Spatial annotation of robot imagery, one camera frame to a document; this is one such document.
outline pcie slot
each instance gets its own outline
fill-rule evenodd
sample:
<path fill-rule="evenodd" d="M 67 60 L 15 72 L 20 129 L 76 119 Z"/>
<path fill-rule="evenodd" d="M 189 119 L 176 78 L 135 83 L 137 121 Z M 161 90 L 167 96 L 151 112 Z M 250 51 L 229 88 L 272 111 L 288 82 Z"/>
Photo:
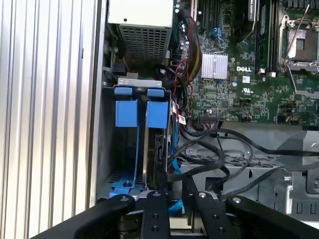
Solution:
<path fill-rule="evenodd" d="M 190 15 L 194 19 L 194 21 L 197 21 L 197 6 L 198 0 L 191 0 Z"/>
<path fill-rule="evenodd" d="M 207 29 L 210 15 L 211 0 L 198 0 L 197 20 L 202 29 Z"/>
<path fill-rule="evenodd" d="M 220 0 L 213 1 L 212 28 L 219 27 Z"/>

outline ribbed metal panel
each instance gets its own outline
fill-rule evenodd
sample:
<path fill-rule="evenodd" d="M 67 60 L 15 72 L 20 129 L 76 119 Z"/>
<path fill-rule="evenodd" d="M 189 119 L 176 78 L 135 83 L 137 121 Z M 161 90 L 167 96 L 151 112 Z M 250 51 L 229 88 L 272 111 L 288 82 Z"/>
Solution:
<path fill-rule="evenodd" d="M 88 205 L 97 0 L 0 0 L 1 239 Z"/>
<path fill-rule="evenodd" d="M 120 29 L 136 62 L 161 63 L 165 59 L 171 28 L 120 25 Z"/>

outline blue plastic latch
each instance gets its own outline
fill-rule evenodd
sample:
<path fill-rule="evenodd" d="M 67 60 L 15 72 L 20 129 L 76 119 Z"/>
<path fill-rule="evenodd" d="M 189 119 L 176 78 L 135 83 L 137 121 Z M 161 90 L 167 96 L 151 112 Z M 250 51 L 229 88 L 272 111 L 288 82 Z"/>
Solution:
<path fill-rule="evenodd" d="M 115 102 L 115 127 L 138 126 L 138 101 Z"/>
<path fill-rule="evenodd" d="M 133 93 L 133 89 L 131 87 L 117 87 L 114 89 L 115 95 L 131 96 L 132 93 Z"/>
<path fill-rule="evenodd" d="M 168 102 L 149 101 L 146 114 L 147 127 L 167 128 Z"/>
<path fill-rule="evenodd" d="M 164 90 L 148 89 L 148 97 L 164 97 Z"/>

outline power supply vent grille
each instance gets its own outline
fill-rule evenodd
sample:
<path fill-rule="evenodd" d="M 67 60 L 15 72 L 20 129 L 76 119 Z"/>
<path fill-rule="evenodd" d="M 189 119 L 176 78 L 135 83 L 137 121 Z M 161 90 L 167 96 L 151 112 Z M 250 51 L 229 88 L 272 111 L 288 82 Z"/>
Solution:
<path fill-rule="evenodd" d="M 171 29 L 120 25 L 135 63 L 161 63 L 166 55 Z"/>

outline heatsink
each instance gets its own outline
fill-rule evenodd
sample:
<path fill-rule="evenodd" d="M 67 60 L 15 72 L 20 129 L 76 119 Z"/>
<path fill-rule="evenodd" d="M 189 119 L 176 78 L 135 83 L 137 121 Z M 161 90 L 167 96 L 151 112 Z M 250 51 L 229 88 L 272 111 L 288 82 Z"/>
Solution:
<path fill-rule="evenodd" d="M 228 54 L 223 52 L 203 54 L 201 77 L 204 79 L 227 79 Z"/>

